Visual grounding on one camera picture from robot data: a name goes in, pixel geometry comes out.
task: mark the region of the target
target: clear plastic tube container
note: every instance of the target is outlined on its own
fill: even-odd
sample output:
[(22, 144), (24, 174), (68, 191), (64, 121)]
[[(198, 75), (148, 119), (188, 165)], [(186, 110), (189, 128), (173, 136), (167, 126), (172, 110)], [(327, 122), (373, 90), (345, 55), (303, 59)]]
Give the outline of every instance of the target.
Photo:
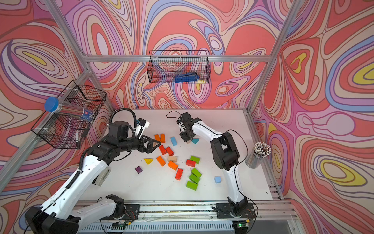
[(245, 160), (245, 164), (250, 168), (257, 168), (265, 159), (266, 157), (259, 157), (256, 155), (254, 150), (249, 153), (247, 159)]
[(62, 101), (55, 97), (49, 97), (44, 104), (46, 111), (58, 113), (61, 115), (69, 115), (71, 117), (82, 119), (85, 121), (91, 121), (93, 113), (81, 106), (72, 104), (68, 101)]

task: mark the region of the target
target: pencil container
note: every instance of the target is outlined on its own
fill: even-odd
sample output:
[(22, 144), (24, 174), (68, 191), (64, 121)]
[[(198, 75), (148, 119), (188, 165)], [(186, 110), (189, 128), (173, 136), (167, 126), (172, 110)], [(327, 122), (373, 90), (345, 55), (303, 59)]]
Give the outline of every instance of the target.
[(247, 166), (249, 168), (257, 168), (265, 159), (266, 157), (259, 157), (256, 155), (256, 153), (254, 151), (250, 152), (248, 157), (246, 158), (245, 160), (245, 164), (247, 164)]

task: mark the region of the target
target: orange block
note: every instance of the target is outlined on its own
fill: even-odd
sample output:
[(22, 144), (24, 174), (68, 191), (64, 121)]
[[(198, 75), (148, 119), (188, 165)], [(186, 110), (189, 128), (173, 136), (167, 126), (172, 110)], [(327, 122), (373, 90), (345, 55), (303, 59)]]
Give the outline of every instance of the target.
[(173, 155), (174, 155), (174, 152), (170, 149), (170, 147), (167, 147), (167, 148), (166, 148), (166, 152), (168, 152), (168, 154), (169, 154), (170, 156), (173, 156)]
[(161, 164), (162, 167), (166, 164), (165, 160), (161, 156), (158, 156), (156, 159)]
[(154, 139), (155, 139), (155, 140), (158, 140), (159, 142), (161, 141), (160, 136), (159, 136), (158, 134), (156, 134), (156, 135), (154, 136)]
[(176, 171), (176, 170), (178, 169), (178, 165), (175, 164), (173, 161), (170, 161), (170, 162), (168, 163), (168, 166), (169, 166), (171, 169), (173, 169), (174, 171)]
[(161, 134), (161, 143), (165, 143), (165, 134)]
[(165, 147), (163, 145), (159, 146), (159, 149), (160, 149), (162, 155), (166, 154), (166, 150), (165, 150)]

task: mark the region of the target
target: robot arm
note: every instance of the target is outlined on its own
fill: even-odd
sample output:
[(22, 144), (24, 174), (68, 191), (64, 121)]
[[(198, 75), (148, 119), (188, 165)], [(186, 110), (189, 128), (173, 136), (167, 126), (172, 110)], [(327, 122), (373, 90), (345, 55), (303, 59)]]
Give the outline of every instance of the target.
[(79, 210), (73, 208), (91, 182), (121, 151), (136, 149), (149, 154), (161, 145), (161, 142), (143, 135), (149, 122), (139, 119), (132, 137), (128, 137), (128, 126), (127, 122), (122, 121), (110, 123), (109, 133), (87, 151), (87, 157), (82, 155), (80, 167), (58, 191), (41, 207), (27, 210), (25, 217), (34, 233), (77, 233), (85, 226), (107, 216), (114, 219), (123, 218), (124, 200), (115, 195), (108, 195), (102, 201)]
[[(223, 136), (223, 133), (220, 133), (220, 132), (214, 130), (213, 128), (207, 126), (203, 121), (196, 122), (194, 125), (192, 125), (192, 130), (196, 135), (201, 136), (204, 140), (206, 140), (208, 142), (212, 142), (214, 139), (218, 139), (218, 138)], [(233, 145), (231, 144), (230, 147), (233, 147), (235, 145), (233, 140), (232, 140), (232, 142), (233, 142), (232, 143)], [(221, 148), (221, 142), (219, 140), (214, 140), (213, 143), (211, 143), (211, 144), (212, 144), (212, 150), (213, 150), (213, 147), (215, 148), (214, 153), (213, 153), (214, 161), (217, 160), (216, 164), (218, 163), (218, 164), (221, 165), (222, 164), (221, 163), (222, 159), (220, 158), (219, 153), (218, 153), (219, 148)], [(227, 170), (227, 167), (223, 168), (223, 172), (224, 172), (224, 176), (225, 176), (225, 179), (227, 181), (227, 186), (228, 186), (228, 189), (229, 189), (229, 198), (234, 203), (236, 203), (236, 202), (239, 202), (239, 201), (243, 200), (244, 196), (240, 193), (240, 192), (243, 193), (243, 189), (242, 189), (242, 185), (240, 183), (239, 177), (237, 177), (236, 180), (235, 180), (234, 169), (237, 173), (238, 167), (235, 168), (235, 166), (237, 165), (237, 162), (234, 162), (234, 163), (235, 163), (235, 165), (231, 166), (229, 168), (229, 170)]]
[(228, 132), (220, 133), (207, 126), (201, 119), (192, 118), (188, 112), (181, 114), (177, 123), (184, 127), (180, 133), (181, 138), (186, 142), (192, 140), (195, 135), (211, 143), (213, 160), (215, 164), (224, 171), (224, 176), (229, 189), (227, 197), (231, 212), (234, 216), (239, 214), (247, 206), (247, 198), (242, 195), (243, 190), (238, 173), (239, 151), (236, 148), (234, 139)]

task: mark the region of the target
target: black wire basket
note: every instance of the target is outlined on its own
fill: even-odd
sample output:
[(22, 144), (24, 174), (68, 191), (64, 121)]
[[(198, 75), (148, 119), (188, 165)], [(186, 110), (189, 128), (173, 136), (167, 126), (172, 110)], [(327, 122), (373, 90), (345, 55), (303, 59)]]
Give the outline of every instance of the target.
[(88, 122), (68, 115), (53, 113), (42, 127), (36, 128), (35, 126), (49, 114), (49, 112), (44, 111), (31, 128), (32, 132), (56, 149), (80, 149), (107, 98), (107, 93), (102, 90), (90, 85), (77, 85), (74, 81), (72, 82), (65, 87), (58, 97), (71, 89), (65, 101), (92, 111), (94, 114), (92, 121)]
[(149, 51), (150, 83), (198, 83), (210, 81), (208, 50)]

